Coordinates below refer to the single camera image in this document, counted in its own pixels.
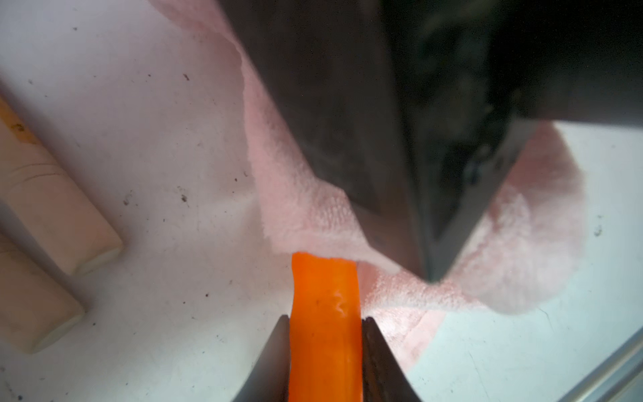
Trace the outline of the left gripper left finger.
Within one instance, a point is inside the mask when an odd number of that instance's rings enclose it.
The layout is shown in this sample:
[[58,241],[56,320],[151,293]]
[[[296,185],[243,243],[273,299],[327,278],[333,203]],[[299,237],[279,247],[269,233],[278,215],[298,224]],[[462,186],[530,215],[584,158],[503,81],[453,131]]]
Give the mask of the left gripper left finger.
[[288,401],[290,369],[290,319],[287,315],[282,315],[233,401]]

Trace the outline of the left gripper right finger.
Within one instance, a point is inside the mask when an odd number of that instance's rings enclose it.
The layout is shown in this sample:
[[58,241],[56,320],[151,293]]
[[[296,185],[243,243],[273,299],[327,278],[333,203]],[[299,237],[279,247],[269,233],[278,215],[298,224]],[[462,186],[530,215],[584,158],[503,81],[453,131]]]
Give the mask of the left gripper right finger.
[[363,400],[421,402],[373,318],[362,320]]

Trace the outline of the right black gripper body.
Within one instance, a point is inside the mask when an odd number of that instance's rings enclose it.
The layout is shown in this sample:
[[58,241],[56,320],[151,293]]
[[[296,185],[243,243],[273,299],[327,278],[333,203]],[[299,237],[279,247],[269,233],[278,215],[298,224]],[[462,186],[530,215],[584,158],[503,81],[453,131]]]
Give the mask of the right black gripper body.
[[224,1],[370,246],[450,271],[541,121],[642,124],[639,1]]

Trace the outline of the orange handled sickle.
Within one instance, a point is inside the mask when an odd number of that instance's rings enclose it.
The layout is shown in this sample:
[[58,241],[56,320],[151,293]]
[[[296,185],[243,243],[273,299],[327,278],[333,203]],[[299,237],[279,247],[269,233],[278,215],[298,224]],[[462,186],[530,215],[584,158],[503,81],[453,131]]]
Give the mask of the orange handled sickle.
[[292,256],[289,401],[363,399],[362,319],[357,264]]

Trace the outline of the pink rag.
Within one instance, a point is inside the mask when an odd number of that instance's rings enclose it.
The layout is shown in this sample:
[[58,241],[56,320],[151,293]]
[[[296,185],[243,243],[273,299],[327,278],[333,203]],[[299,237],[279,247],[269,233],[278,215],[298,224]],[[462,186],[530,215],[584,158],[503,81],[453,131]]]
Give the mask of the pink rag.
[[244,130],[266,238],[358,264],[363,315],[374,318],[404,370],[413,368],[449,311],[519,314],[565,288],[586,240],[586,193],[566,141],[539,125],[449,276],[430,285],[375,251],[348,197],[318,179],[247,55],[241,55]]

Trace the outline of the aluminium rail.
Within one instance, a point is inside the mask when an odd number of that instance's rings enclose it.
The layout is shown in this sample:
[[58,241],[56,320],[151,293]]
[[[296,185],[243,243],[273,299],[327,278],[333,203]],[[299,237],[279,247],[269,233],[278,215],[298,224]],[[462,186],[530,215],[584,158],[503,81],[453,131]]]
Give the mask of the aluminium rail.
[[642,328],[597,366],[560,402],[643,402]]

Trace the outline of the wooden handled sickle left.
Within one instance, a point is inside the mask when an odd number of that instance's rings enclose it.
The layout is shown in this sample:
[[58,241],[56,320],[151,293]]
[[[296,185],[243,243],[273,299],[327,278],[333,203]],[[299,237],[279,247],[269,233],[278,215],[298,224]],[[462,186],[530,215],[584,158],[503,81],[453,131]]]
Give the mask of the wooden handled sickle left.
[[23,353],[57,342],[85,315],[80,303],[1,237],[1,340]]

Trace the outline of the wooden handled sickle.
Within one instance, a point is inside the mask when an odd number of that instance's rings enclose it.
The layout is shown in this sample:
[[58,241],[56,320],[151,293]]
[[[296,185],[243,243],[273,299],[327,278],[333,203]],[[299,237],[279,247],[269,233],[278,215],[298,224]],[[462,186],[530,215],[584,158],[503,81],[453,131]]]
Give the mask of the wooden handled sickle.
[[80,303],[1,237],[1,340],[23,353],[57,342],[85,315]]
[[123,242],[7,102],[1,102],[1,201],[63,272],[115,259]]

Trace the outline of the wooden handled sickle right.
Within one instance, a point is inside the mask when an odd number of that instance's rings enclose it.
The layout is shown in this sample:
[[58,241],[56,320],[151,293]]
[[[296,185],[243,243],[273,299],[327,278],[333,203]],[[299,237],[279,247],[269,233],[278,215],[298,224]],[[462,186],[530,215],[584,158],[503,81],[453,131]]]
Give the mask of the wooden handled sickle right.
[[7,102],[1,102],[1,201],[63,272],[115,259],[123,242]]

